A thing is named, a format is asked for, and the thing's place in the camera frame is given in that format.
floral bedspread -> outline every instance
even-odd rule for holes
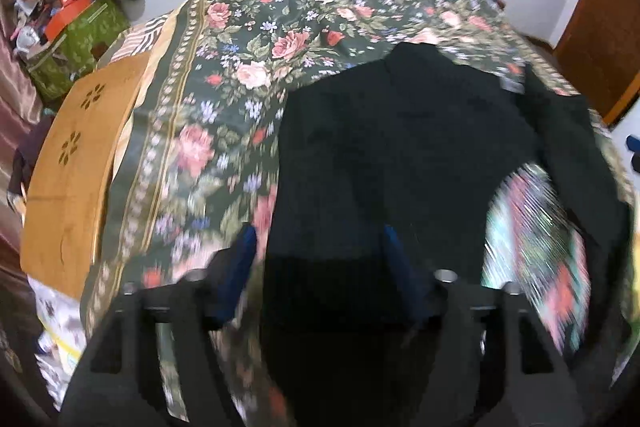
[[[489,0],[188,0],[134,112],[111,186],[102,257],[81,302],[88,334],[124,282],[175,282],[206,266],[250,221],[258,230],[252,279],[238,316],[213,340],[246,423],[292,425],[286,401],[262,367],[257,338],[287,93],[382,58],[402,41],[437,44],[453,61],[496,74],[512,90],[531,62],[550,89],[576,93]],[[620,197],[631,202],[595,113],[593,127]],[[185,417],[170,344],[167,326],[161,358],[168,406]]]

wooden board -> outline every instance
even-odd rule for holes
[[[53,122],[33,172],[20,266],[79,299],[99,257],[113,155],[149,53],[123,58],[78,80]]]
[[[591,106],[615,120],[637,92],[640,0],[579,0],[554,56]]]

flower-shaped cutout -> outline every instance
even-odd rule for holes
[[[69,157],[78,150],[78,140],[80,139],[80,132],[73,131],[69,136],[69,139],[62,144],[62,150],[60,152],[59,164],[66,165],[69,162]]]
[[[98,99],[100,99],[100,97],[102,96],[103,89],[104,89],[104,84],[96,84],[94,89],[90,90],[86,94],[86,96],[84,97],[84,100],[82,100],[82,103],[80,104],[80,107],[82,107],[83,109],[89,109],[89,106],[93,102],[97,102]]]

bed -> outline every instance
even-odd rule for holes
[[[186,0],[118,39],[99,67],[148,56],[130,118],[109,140],[113,182],[104,194],[104,219],[88,223],[100,243],[82,274],[79,308],[33,281],[47,330],[40,367],[57,404],[84,334],[91,335],[125,283],[175,282],[206,266],[249,221],[258,232],[257,261],[235,320],[212,341],[247,425],[292,425],[261,365],[257,338],[261,261],[277,194],[279,119],[288,91],[383,57],[402,41],[436,44],[456,63],[500,76],[511,90],[519,89],[530,62],[550,89],[576,94],[491,0]],[[595,112],[592,123],[620,198],[633,204]],[[637,253],[634,246],[634,259]],[[637,324],[633,273],[630,265],[623,309]],[[638,327],[635,332],[620,354],[621,370],[638,343]],[[170,329],[159,330],[159,338],[168,409],[184,419]]]

brown door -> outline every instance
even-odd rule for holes
[[[640,0],[579,0],[554,55],[611,123],[640,89]]]

